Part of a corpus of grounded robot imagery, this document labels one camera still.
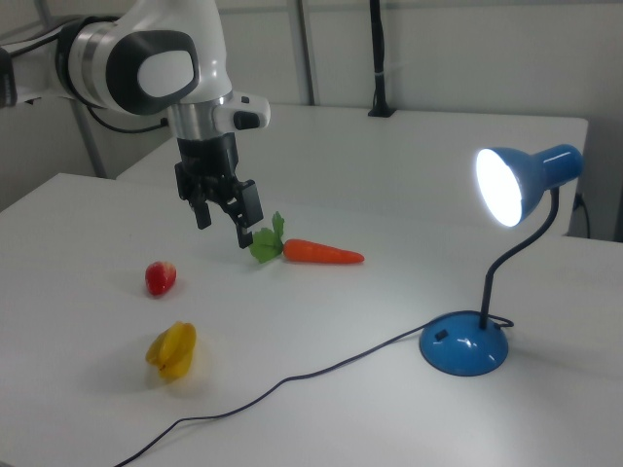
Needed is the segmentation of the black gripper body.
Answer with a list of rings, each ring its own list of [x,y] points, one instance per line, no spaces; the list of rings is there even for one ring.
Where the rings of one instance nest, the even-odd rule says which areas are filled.
[[[178,138],[181,162],[175,166],[175,176],[180,197],[193,209],[193,200],[212,201],[225,211],[225,203],[232,187],[240,181],[236,137],[226,133],[207,140]]]

